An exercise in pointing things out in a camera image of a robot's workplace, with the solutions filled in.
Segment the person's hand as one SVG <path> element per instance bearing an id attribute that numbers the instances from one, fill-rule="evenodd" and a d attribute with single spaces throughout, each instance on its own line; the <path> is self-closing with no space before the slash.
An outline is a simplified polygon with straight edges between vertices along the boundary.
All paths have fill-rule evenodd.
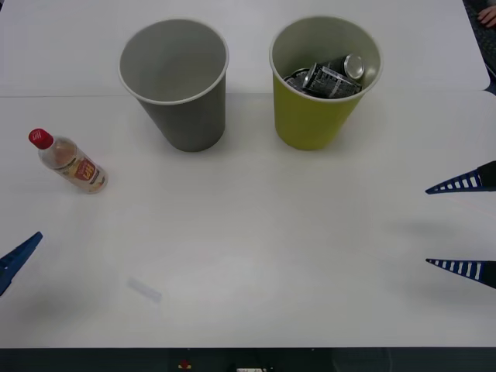
<path id="1" fill-rule="evenodd" d="M 496 25 L 496 5 L 489 5 L 481 10 L 478 13 L 477 21 L 486 28 L 494 27 Z"/>

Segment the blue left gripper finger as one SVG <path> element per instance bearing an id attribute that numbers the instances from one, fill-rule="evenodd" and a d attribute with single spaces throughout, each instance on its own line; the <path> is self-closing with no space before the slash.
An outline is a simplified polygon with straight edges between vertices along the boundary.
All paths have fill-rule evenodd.
<path id="1" fill-rule="evenodd" d="M 36 232 L 25 242 L 1 258 L 0 296 L 6 292 L 13 278 L 31 257 L 43 238 L 41 232 Z"/>

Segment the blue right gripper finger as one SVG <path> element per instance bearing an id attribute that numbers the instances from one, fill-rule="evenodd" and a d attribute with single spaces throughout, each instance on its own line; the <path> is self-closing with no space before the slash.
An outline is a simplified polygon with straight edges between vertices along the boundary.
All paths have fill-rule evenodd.
<path id="1" fill-rule="evenodd" d="M 495 192 L 496 161 L 479 166 L 477 169 L 460 174 L 425 190 L 427 195 L 460 192 Z"/>
<path id="2" fill-rule="evenodd" d="M 494 260 L 441 260 L 427 258 L 425 261 L 452 274 L 496 288 L 496 262 Z"/>

